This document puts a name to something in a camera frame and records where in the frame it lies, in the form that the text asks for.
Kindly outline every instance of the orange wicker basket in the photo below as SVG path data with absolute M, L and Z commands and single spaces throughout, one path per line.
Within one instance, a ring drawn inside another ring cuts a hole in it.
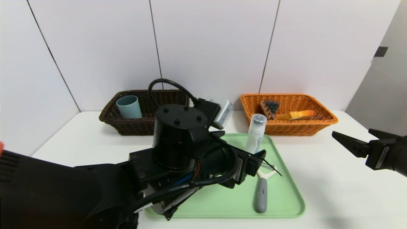
M 305 94 L 243 94 L 240 96 L 245 109 L 247 122 L 250 124 L 252 115 L 260 113 L 260 102 L 271 99 L 280 102 L 276 117 L 289 111 L 314 110 L 315 115 L 310 120 L 297 121 L 267 121 L 265 134 L 286 136 L 311 136 L 325 127 L 338 122 L 326 107 L 314 97 Z

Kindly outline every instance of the vegetable peeler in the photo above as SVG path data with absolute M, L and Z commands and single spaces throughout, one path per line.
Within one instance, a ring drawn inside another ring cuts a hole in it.
M 267 179 L 276 173 L 275 170 L 269 173 L 263 173 L 260 169 L 257 170 L 257 175 L 260 179 L 258 180 L 256 196 L 254 197 L 254 210 L 258 213 L 263 213 L 267 210 Z

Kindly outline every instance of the cup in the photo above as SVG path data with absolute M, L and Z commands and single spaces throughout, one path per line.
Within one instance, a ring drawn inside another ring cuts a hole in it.
M 140 104 L 135 95 L 126 95 L 116 101 L 116 106 L 119 109 L 120 115 L 124 119 L 140 119 L 142 118 Z

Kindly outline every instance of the sponge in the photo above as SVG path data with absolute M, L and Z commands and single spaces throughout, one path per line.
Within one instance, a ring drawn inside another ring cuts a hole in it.
M 309 119 L 315 115 L 314 110 L 302 110 L 302 111 L 290 111 L 283 114 L 281 117 L 276 118 L 275 120 L 284 121 L 284 120 L 305 120 Z

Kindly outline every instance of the basket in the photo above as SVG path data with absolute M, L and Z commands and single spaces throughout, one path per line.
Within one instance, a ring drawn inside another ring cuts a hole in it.
M 142 118 L 124 119 L 116 106 L 116 101 L 126 95 L 139 99 Z M 153 90 L 153 98 L 158 104 L 181 104 L 189 106 L 189 97 L 180 90 Z M 153 135 L 155 111 L 147 90 L 127 90 L 117 93 L 102 110 L 99 120 L 113 126 L 121 135 Z
M 252 115 L 262 114 L 260 102 L 271 99 L 280 102 L 276 117 L 289 111 L 314 110 L 315 115 L 310 120 L 267 121 L 265 134 L 285 136 L 311 136 L 325 127 L 338 122 L 326 107 L 314 97 L 304 94 L 243 94 L 240 97 L 245 109 L 247 122 L 250 124 Z

